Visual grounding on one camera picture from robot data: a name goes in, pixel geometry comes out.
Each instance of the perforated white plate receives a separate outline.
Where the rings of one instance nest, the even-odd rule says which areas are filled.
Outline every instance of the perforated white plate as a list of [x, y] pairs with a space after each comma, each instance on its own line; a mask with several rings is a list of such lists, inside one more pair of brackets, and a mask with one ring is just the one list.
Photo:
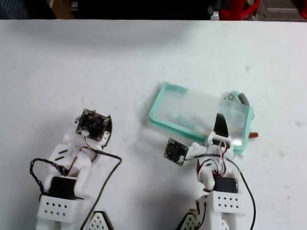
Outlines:
[[73, 223], [78, 213], [80, 200], [67, 200], [42, 195], [37, 216], [59, 222]]
[[104, 216], [101, 213], [96, 212], [94, 214], [93, 218], [91, 219], [88, 230], [109, 230]]

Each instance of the clear plastic container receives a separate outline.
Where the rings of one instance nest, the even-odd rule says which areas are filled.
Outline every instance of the clear plastic container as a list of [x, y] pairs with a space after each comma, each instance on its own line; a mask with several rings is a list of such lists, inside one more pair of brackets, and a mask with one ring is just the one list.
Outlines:
[[244, 150], [253, 116], [250, 106], [164, 83], [151, 108], [154, 124], [204, 142], [213, 131], [217, 113], [224, 115], [234, 150]]

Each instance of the white table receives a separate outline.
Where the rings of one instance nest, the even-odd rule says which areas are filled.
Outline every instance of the white table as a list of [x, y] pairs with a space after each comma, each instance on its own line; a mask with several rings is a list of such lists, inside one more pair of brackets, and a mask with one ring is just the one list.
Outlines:
[[117, 230], [174, 229], [202, 186], [195, 162], [163, 157], [169, 135], [144, 126], [163, 81], [246, 94], [260, 138], [235, 162], [256, 200], [254, 229], [307, 228], [306, 37], [305, 23], [1, 21], [1, 229], [34, 228], [29, 162], [49, 157], [83, 108], [112, 115], [106, 151], [123, 158], [97, 209]]

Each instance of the red wire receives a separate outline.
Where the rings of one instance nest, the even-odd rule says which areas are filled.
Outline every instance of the red wire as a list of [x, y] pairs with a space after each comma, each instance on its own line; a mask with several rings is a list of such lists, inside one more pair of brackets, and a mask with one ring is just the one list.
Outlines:
[[225, 143], [225, 149], [224, 149], [224, 151], [222, 152], [222, 154], [221, 154], [221, 158], [222, 158], [222, 161], [223, 161], [223, 167], [224, 167], [224, 171], [221, 173], [221, 174], [219, 174], [219, 176], [224, 176], [225, 175], [225, 173], [226, 173], [226, 164], [225, 164], [225, 160], [224, 160], [224, 156], [225, 156], [225, 153], [227, 152], [227, 144]]

